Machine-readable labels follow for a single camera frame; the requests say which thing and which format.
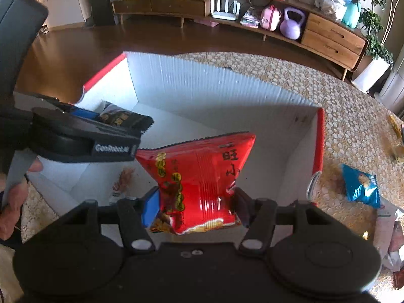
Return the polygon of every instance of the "black snack bag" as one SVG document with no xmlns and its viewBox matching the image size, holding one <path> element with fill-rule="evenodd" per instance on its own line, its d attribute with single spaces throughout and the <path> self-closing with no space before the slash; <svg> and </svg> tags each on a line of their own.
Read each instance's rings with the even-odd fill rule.
<svg viewBox="0 0 404 303">
<path fill-rule="evenodd" d="M 109 102 L 106 102 L 105 109 L 96 120 L 109 125 L 131 128 L 139 134 L 145 133 L 154 123 L 150 116 L 128 111 Z"/>
</svg>

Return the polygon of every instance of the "wooden tv cabinet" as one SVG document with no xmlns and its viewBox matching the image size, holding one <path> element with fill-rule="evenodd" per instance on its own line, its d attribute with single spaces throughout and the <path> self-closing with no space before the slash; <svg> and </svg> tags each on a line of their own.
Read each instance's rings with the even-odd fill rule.
<svg viewBox="0 0 404 303">
<path fill-rule="evenodd" d="M 305 12 L 306 22 L 302 27 L 302 36 L 298 40 L 284 37 L 279 28 L 268 31 L 261 27 L 257 29 L 242 26 L 239 20 L 229 21 L 215 19 L 209 16 L 211 0 L 118 0 L 112 2 L 115 14 L 173 16 L 181 19 L 181 27 L 185 18 L 206 19 L 240 29 L 257 32 L 263 35 L 288 42 L 302 49 L 311 51 L 344 68 L 342 81 L 347 71 L 355 72 L 368 47 L 367 39 L 358 29 L 351 29 L 341 22 L 336 22 L 324 15 L 318 8 L 297 0 L 267 0 L 278 8 L 293 6 Z"/>
</svg>

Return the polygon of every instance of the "human hand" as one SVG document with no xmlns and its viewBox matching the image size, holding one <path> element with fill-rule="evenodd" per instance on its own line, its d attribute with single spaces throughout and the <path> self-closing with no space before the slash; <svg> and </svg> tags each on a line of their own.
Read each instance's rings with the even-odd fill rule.
<svg viewBox="0 0 404 303">
<path fill-rule="evenodd" d="M 29 172 L 41 172 L 43 170 L 41 161 L 37 158 L 28 169 Z M 6 176 L 0 174 L 0 191 L 5 189 Z M 0 239 L 7 240 L 11 237 L 14 231 L 14 226 L 17 224 L 21 206 L 28 196 L 28 184 L 25 178 L 13 186 L 9 191 L 9 203 L 1 210 L 0 213 Z"/>
</svg>

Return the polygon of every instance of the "wooden leg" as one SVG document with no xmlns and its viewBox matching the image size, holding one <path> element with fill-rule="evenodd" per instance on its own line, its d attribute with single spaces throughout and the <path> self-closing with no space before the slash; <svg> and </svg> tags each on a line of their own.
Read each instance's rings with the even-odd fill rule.
<svg viewBox="0 0 404 303">
<path fill-rule="evenodd" d="M 345 76 L 347 76 L 347 72 L 348 72 L 348 70 L 345 68 L 344 74 L 342 74 L 342 78 L 341 78 L 341 81 L 342 81 L 342 82 L 345 81 Z"/>
</svg>

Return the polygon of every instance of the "corrugated cardboard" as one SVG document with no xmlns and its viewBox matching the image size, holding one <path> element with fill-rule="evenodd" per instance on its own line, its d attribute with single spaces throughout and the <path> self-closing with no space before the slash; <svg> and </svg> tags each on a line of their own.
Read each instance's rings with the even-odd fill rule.
<svg viewBox="0 0 404 303">
<path fill-rule="evenodd" d="M 155 123 L 142 136 L 141 148 L 253 132 L 255 145 L 237 180 L 237 186 L 253 198 L 274 199 L 280 205 L 307 200 L 312 179 L 322 169 L 323 110 L 257 78 L 170 56 L 125 52 L 84 85 L 76 105 L 96 111 L 104 100 L 153 117 Z M 86 199 L 108 204 L 123 166 L 135 168 L 132 196 L 141 197 L 156 185 L 136 161 L 72 165 L 42 160 L 44 171 L 29 176 L 59 214 Z M 275 232 L 277 238 L 286 235 Z M 152 238 L 156 244 L 162 240 L 238 244 L 244 233 L 239 226 L 184 236 L 152 234 Z M 118 230 L 109 228 L 109 236 L 118 238 Z"/>
</svg>

